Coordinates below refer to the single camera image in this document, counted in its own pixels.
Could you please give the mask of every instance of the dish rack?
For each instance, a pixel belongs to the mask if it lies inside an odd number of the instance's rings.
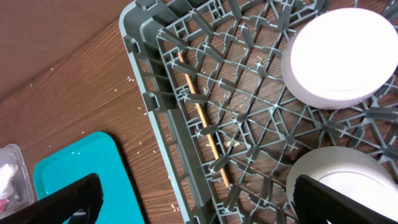
[[[120,31],[185,223],[297,223],[287,174],[300,156],[324,146],[363,151],[398,182],[395,75],[356,106],[320,110],[294,98],[280,74],[297,30],[350,6],[361,2],[137,0],[123,10]],[[391,22],[398,17],[393,0],[371,7]],[[195,103],[206,112],[206,128]]]

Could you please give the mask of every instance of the wooden chopstick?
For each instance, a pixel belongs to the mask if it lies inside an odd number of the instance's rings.
[[[183,59],[182,54],[180,52],[178,53],[178,57],[180,58],[181,62],[184,62],[184,59]],[[187,83],[188,83],[188,86],[189,86],[189,89],[190,89],[191,93],[195,94],[196,92],[195,92],[195,89],[193,87],[193,83],[192,83],[191,77],[189,75],[185,74],[185,73],[184,73],[184,75],[185,75],[185,78],[187,79]],[[196,104],[196,107],[197,107],[201,122],[203,124],[203,127],[205,128],[208,125],[207,125],[207,122],[206,122],[206,119],[205,119],[205,115],[203,114],[203,110],[201,109],[201,106],[200,106],[199,103],[195,103],[195,104]],[[209,143],[210,143],[210,146],[211,146],[211,150],[213,151],[214,157],[216,159],[218,159],[220,156],[218,155],[216,144],[214,143],[213,137],[211,136],[211,134],[207,134],[206,136],[207,136],[207,139],[209,140]],[[221,172],[221,176],[223,177],[225,187],[229,187],[229,181],[228,181],[228,178],[226,176],[224,168],[222,168],[220,170],[220,172]]]

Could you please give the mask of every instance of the wooden table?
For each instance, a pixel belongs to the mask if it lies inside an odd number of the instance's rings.
[[[181,223],[137,83],[127,80],[135,77],[118,22],[0,103],[0,146],[17,144],[32,178],[40,160],[104,131],[126,158],[147,221]]]

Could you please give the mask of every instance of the clear plastic container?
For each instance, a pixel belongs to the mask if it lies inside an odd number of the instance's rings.
[[[0,168],[6,164],[18,168],[10,181],[12,194],[0,199],[0,219],[31,205],[35,200],[24,158],[16,144],[0,148]]]

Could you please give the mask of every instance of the teal tray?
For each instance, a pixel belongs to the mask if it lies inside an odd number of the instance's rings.
[[[111,136],[96,132],[40,161],[33,173],[40,200],[90,174],[104,193],[96,223],[144,223],[136,195]]]

